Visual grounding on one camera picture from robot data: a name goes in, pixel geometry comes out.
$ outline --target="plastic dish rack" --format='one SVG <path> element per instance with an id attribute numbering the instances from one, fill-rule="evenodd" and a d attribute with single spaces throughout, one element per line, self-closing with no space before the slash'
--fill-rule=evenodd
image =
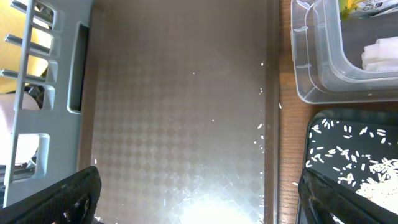
<path id="1" fill-rule="evenodd" d="M 81 92 L 81 80 L 80 83 L 75 82 L 75 74 L 84 69 L 85 48 L 82 47 L 82 41 L 84 42 L 84 32 L 88 30 L 92 3 L 93 0 L 29 0 L 27 5 L 19 1 L 10 2 L 11 7 L 26 14 L 26 19 L 23 37 L 12 34 L 6 37 L 7 42 L 21 47 L 19 71 L 0 72 L 4 77 L 17 79 L 12 153 L 4 178 L 4 207 L 76 172 L 81 119 L 80 109 L 76 106 L 79 101 L 76 93 Z M 37 4 L 51 9 L 53 17 L 35 11 Z M 33 18 L 46 23 L 50 28 L 34 24 Z M 50 34 L 51 48 L 32 43 L 32 29 Z M 30 55 L 48 61 L 45 78 L 27 74 Z M 25 83 L 44 87 L 41 110 L 22 109 Z M 36 168 L 32 177 L 14 180 L 17 140 L 21 134 L 37 134 L 40 138 Z"/>

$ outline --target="yellow object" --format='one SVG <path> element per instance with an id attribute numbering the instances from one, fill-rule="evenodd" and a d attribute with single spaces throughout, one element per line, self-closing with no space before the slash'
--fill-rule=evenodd
<path id="1" fill-rule="evenodd" d="M 6 43 L 4 38 L 7 34 L 17 37 L 24 36 L 25 14 L 9 6 L 10 0 L 0 0 L 0 70 L 19 70 L 21 59 L 21 47 Z M 45 26 L 43 22 L 34 19 L 34 23 Z M 33 29 L 32 42 L 50 48 L 52 37 L 45 32 Z M 47 61 L 41 58 L 29 56 L 27 73 L 40 76 L 47 68 Z M 0 93 L 10 92 L 16 89 L 16 80 L 0 77 Z"/>

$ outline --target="clear plastic container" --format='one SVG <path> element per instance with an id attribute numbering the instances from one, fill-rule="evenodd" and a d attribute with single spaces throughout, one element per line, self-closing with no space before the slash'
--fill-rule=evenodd
<path id="1" fill-rule="evenodd" d="M 292 54 L 301 99 L 307 103 L 398 100 L 398 71 L 361 68 L 363 47 L 398 36 L 395 21 L 398 13 L 340 22 L 338 0 L 292 0 Z"/>

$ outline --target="wooden countertop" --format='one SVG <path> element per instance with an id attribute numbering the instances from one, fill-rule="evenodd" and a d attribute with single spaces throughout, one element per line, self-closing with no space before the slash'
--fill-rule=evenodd
<path id="1" fill-rule="evenodd" d="M 290 46 L 291 0 L 279 1 L 279 223 L 295 223 L 299 193 L 292 182 L 299 182 L 307 124 L 318 112 L 328 108 L 357 108 L 398 111 L 398 103 L 358 103 L 309 105 L 297 96 Z"/>

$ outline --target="black tray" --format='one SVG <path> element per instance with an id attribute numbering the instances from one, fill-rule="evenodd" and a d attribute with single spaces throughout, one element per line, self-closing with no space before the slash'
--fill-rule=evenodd
<path id="1" fill-rule="evenodd" d="M 313 129 L 316 125 L 319 127 L 318 131 Z M 329 153 L 331 149 L 335 149 L 334 154 Z M 349 149 L 348 152 L 345 151 L 348 153 L 347 157 L 341 155 L 343 152 L 339 149 L 343 151 Z M 350 184 L 345 180 L 340 180 L 340 184 L 353 192 L 360 189 L 361 184 L 367 182 L 369 177 L 379 181 L 378 172 L 372 173 L 369 165 L 374 165 L 373 162 L 376 161 L 382 163 L 383 158 L 398 159 L 397 113 L 332 109 L 318 113 L 308 124 L 303 167 L 306 167 L 308 163 L 312 169 L 336 181 L 339 177 L 352 174 L 354 180 Z M 301 202 L 298 205 L 296 223 L 307 223 Z"/>

